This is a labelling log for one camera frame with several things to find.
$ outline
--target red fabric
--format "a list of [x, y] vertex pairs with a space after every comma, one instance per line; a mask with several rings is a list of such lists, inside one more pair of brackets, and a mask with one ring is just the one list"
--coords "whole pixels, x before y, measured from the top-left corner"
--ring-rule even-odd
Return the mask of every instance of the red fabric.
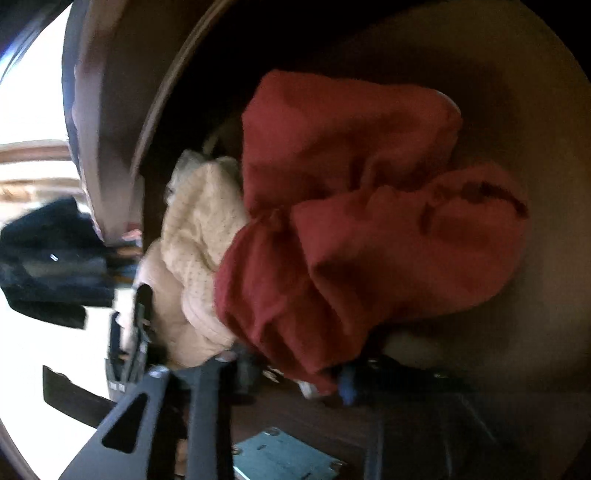
[[330, 390], [374, 326], [468, 309], [516, 268], [524, 200], [494, 164], [446, 171], [462, 119], [436, 91], [274, 71], [242, 122], [253, 220], [216, 308], [286, 376]]

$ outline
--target teal metal plate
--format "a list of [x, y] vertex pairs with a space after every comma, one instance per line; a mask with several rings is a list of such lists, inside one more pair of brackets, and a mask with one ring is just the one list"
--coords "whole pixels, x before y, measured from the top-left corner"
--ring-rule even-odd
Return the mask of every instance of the teal metal plate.
[[275, 427], [237, 443], [233, 452], [243, 480], [332, 480], [344, 466]]

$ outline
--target red cloth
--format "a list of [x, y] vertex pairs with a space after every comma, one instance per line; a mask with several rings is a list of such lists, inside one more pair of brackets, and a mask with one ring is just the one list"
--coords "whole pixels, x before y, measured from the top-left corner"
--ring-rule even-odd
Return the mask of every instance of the red cloth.
[[514, 272], [524, 200], [494, 164], [446, 171], [462, 119], [435, 90], [274, 71], [242, 122], [253, 220], [216, 308], [286, 376], [331, 390], [376, 325], [468, 309]]

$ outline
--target red garment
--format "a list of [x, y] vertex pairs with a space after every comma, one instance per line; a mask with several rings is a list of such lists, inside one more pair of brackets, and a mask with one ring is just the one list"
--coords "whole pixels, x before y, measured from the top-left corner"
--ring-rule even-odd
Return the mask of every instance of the red garment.
[[527, 207], [494, 164], [446, 172], [462, 119], [435, 90], [274, 71], [242, 122], [253, 220], [217, 313], [286, 376], [330, 390], [376, 325], [468, 309], [514, 272]]

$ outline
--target dark clothing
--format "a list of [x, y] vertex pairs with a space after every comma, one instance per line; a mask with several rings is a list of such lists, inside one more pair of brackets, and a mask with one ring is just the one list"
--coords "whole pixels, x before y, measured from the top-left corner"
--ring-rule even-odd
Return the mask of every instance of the dark clothing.
[[113, 303], [108, 252], [76, 201], [60, 199], [0, 232], [0, 287], [16, 312], [84, 328], [83, 306]]

